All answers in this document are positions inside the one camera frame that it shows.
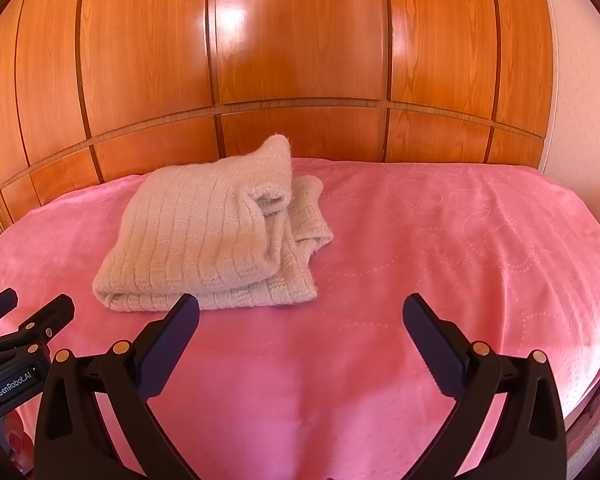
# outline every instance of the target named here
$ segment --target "finger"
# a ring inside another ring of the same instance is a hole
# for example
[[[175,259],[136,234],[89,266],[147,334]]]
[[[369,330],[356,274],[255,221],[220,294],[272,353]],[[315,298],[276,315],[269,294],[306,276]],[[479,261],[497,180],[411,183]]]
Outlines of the finger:
[[[4,437],[15,454],[22,452],[22,443],[24,440],[24,426],[18,412],[13,410],[4,416],[3,425]]]
[[[14,453],[11,461],[23,474],[33,469],[33,441],[28,434],[25,433],[22,439],[22,450],[20,453]]]

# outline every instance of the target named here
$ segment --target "black label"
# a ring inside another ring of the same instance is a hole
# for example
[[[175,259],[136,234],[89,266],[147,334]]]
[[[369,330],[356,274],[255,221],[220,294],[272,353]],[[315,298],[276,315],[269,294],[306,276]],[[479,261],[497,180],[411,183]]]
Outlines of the black label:
[[[27,366],[7,380],[0,382],[0,402],[12,399],[36,383],[36,373],[33,368]]]

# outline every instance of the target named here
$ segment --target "beige knit sweater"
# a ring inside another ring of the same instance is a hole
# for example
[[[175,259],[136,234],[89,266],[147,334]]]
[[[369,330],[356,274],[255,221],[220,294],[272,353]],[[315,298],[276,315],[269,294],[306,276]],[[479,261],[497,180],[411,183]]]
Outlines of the beige knit sweater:
[[[292,179],[280,135],[250,155],[161,168],[127,205],[93,292],[124,312],[169,310],[184,292],[206,309],[312,300],[309,257],[333,238],[321,192],[314,176]]]

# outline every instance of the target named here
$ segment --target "mattress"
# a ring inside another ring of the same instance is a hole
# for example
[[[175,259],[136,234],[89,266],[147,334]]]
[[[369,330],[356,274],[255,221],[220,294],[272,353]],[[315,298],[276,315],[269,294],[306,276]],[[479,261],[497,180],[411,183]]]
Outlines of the mattress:
[[[318,299],[203,312],[149,402],[202,478],[401,478],[453,406],[402,325],[412,292],[502,354],[543,349],[564,415],[599,381],[600,226],[571,191],[513,166],[296,159],[294,170],[323,181],[335,234],[310,263]],[[91,293],[144,178],[64,195],[0,236],[0,291],[20,298],[0,334],[61,293],[76,315],[52,352],[104,352],[162,317],[109,311]],[[123,461],[138,468],[100,401]],[[30,432],[38,402],[21,409]],[[463,469],[479,461],[501,405]]]

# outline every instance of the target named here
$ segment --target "wooden headboard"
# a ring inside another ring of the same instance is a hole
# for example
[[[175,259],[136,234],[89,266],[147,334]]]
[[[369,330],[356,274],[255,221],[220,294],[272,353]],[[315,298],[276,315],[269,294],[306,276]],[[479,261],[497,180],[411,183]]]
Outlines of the wooden headboard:
[[[245,153],[538,166],[546,0],[12,0],[0,201]]]

